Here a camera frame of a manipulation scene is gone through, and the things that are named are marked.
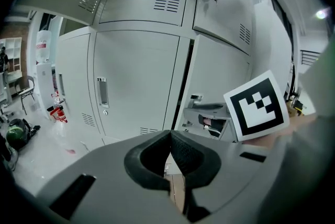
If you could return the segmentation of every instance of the white floor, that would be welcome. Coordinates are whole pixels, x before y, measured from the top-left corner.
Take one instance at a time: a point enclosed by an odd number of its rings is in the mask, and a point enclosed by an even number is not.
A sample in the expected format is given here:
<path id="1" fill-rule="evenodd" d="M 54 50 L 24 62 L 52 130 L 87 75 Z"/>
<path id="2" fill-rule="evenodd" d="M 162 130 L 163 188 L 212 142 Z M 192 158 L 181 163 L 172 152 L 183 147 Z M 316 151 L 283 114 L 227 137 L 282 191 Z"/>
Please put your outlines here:
<path id="1" fill-rule="evenodd" d="M 41 129 L 20 150 L 16 169 L 13 172 L 16 182 L 31 192 L 33 195 L 58 172 L 81 158 L 87 153 L 84 147 L 77 150 L 71 142 L 70 131 L 66 123 L 53 122 L 42 115 L 40 110 L 34 109 L 34 101 L 31 97 L 24 99 L 27 115 L 22 110 L 19 98 L 4 108 L 4 112 L 15 112 L 9 116 L 9 120 L 26 119 L 32 126 L 40 125 Z M 8 124 L 0 124 L 0 133 L 6 136 Z"/>

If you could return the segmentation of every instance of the chair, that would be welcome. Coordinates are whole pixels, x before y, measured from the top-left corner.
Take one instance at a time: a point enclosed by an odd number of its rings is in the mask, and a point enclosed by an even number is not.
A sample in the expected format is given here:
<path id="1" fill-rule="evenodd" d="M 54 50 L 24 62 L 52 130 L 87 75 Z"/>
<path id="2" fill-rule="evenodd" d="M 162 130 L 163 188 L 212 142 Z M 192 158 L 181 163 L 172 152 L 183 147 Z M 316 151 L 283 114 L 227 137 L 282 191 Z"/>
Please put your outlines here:
<path id="1" fill-rule="evenodd" d="M 4 85 L 4 73 L 0 73 L 0 111 L 1 111 L 1 115 L 0 115 L 0 121 L 1 122 L 9 122 L 7 116 L 8 114 L 4 114 L 4 112 L 2 111 L 1 106 L 3 104 L 7 103 L 7 93 L 5 91 L 5 85 Z"/>
<path id="2" fill-rule="evenodd" d="M 22 109 L 25 111 L 25 114 L 27 115 L 27 112 L 26 112 L 26 109 L 25 109 L 25 106 L 23 104 L 23 99 L 27 96 L 31 96 L 32 99 L 35 101 L 34 99 L 34 96 L 32 95 L 33 92 L 34 92 L 34 88 L 35 88 L 35 82 L 34 82 L 34 78 L 31 77 L 31 76 L 27 76 L 27 79 L 28 81 L 32 81 L 32 87 L 29 87 L 29 88 L 26 88 L 26 89 L 23 89 L 23 90 L 17 90 L 17 86 L 20 84 L 20 83 L 23 83 L 24 82 L 24 78 L 21 77 L 19 79 L 17 79 L 14 83 L 14 88 L 15 88 L 15 91 L 16 93 L 21 97 L 21 103 L 22 103 Z"/>

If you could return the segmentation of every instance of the locker vent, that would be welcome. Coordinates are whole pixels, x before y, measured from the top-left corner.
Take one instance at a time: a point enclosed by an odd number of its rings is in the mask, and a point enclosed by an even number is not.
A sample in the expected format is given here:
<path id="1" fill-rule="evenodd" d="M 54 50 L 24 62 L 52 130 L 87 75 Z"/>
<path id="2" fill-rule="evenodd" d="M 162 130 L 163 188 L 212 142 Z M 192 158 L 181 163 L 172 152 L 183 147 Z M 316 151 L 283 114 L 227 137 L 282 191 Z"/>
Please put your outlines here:
<path id="1" fill-rule="evenodd" d="M 157 129 L 140 127 L 140 134 L 141 135 L 145 135 L 145 134 L 149 134 L 149 133 L 153 133 L 153 132 L 157 132 L 157 131 L 158 131 Z"/>
<path id="2" fill-rule="evenodd" d="M 98 4 L 98 0 L 80 0 L 78 6 L 86 11 L 94 13 L 94 10 Z"/>
<path id="3" fill-rule="evenodd" d="M 153 9 L 177 13 L 180 0 L 155 0 Z"/>
<path id="4" fill-rule="evenodd" d="M 250 30 L 240 24 L 240 38 L 247 44 L 250 44 Z"/>
<path id="5" fill-rule="evenodd" d="M 93 120 L 92 116 L 84 114 L 84 113 L 82 113 L 82 115 L 83 115 L 84 123 L 86 123 L 87 125 L 95 127 L 94 120 Z"/>

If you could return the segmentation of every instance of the locker handle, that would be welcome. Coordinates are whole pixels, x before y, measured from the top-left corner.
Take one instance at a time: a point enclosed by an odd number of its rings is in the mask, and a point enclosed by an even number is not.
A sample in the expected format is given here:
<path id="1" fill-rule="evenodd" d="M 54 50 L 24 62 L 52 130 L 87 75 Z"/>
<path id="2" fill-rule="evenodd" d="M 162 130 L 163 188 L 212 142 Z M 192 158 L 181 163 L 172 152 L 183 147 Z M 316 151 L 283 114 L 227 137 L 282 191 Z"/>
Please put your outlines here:
<path id="1" fill-rule="evenodd" d="M 99 105 L 104 108 L 109 108 L 108 103 L 108 92 L 107 92 L 107 79 L 98 77 L 97 78 L 98 98 Z"/>
<path id="2" fill-rule="evenodd" d="M 58 78 L 59 78 L 59 83 L 60 83 L 60 87 L 61 87 L 61 94 L 62 94 L 62 96 L 65 96 L 64 84 L 63 84 L 63 74 L 59 73 Z"/>

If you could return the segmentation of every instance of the brick wall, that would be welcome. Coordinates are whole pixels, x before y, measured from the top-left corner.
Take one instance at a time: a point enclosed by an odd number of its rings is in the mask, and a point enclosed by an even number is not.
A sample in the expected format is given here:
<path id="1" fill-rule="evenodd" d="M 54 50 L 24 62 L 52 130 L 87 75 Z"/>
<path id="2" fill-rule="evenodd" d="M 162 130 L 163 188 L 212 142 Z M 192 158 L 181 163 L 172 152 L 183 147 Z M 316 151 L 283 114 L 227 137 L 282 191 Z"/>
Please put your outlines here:
<path id="1" fill-rule="evenodd" d="M 28 23 L 6 23 L 3 25 L 3 28 L 0 30 L 0 39 L 4 38 L 15 38 L 22 37 L 21 43 L 21 71 L 22 76 L 24 78 L 24 84 L 20 85 L 21 89 L 28 87 L 27 81 L 27 39 L 29 32 L 29 24 Z"/>

